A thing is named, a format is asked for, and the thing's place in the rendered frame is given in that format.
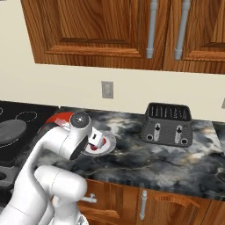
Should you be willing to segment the dark grey toaster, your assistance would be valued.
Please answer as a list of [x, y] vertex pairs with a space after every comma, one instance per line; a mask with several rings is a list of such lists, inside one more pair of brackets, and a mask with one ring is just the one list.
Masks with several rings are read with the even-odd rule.
[[149, 103], [142, 122], [141, 138], [148, 143], [189, 147], [192, 116], [187, 105]]

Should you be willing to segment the wooden base cupboard door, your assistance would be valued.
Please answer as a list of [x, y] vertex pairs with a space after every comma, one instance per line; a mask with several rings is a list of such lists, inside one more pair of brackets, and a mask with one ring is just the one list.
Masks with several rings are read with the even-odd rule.
[[[148, 192], [145, 217], [140, 219], [142, 191]], [[140, 190], [136, 225], [201, 225], [211, 201], [182, 194]]]
[[225, 201], [213, 200], [201, 225], [225, 225]]
[[96, 203], [80, 201], [78, 207], [90, 225], [135, 225], [139, 190], [132, 186], [87, 180], [86, 196]]

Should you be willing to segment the wooden wall cupboard door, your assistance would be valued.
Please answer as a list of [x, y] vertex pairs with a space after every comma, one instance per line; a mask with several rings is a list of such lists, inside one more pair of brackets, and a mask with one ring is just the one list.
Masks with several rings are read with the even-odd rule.
[[183, 53], [174, 56], [183, 0], [171, 0], [163, 70], [225, 75], [225, 0], [191, 0]]
[[160, 70], [171, 0], [158, 0], [154, 52], [146, 56], [151, 0], [21, 0], [34, 61]]

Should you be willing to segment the dark grey round pan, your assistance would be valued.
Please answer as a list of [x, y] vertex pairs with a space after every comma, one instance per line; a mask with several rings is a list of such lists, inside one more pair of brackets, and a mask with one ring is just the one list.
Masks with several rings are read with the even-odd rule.
[[26, 131], [23, 120], [6, 120], [0, 123], [0, 145], [16, 141]]

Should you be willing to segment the red bowl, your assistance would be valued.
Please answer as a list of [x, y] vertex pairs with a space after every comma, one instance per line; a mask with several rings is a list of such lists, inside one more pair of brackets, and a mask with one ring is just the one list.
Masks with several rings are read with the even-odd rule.
[[47, 121], [46, 127], [66, 127], [69, 128], [70, 117], [73, 115], [72, 112], [59, 112], [51, 116]]

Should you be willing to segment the black hob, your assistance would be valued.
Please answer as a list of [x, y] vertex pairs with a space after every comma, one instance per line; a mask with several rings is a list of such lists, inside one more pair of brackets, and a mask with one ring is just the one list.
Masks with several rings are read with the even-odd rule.
[[6, 206], [11, 199], [15, 179], [30, 154], [34, 137], [57, 109], [54, 105], [0, 100], [0, 123], [6, 120], [23, 120], [26, 123], [26, 131], [20, 138], [0, 145], [0, 172], [6, 175], [5, 180], [0, 180], [0, 207]]

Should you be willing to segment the grey round plate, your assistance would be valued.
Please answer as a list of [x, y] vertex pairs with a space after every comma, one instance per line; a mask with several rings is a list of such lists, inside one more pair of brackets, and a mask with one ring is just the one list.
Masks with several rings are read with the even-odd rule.
[[112, 152], [116, 147], [116, 138], [109, 132], [103, 133], [105, 143], [99, 149], [93, 150], [91, 145], [88, 144], [84, 154], [86, 156], [104, 156]]

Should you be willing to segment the red raw steak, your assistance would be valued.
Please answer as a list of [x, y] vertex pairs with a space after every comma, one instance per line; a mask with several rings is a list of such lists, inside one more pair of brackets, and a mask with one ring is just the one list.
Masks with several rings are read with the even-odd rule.
[[94, 151], [95, 151], [95, 150], [97, 150], [97, 149], [100, 149], [100, 148], [102, 148], [105, 144], [106, 144], [106, 139], [104, 138], [103, 141], [102, 141], [102, 143], [101, 143], [98, 147], [91, 144], [91, 150], [94, 150]]

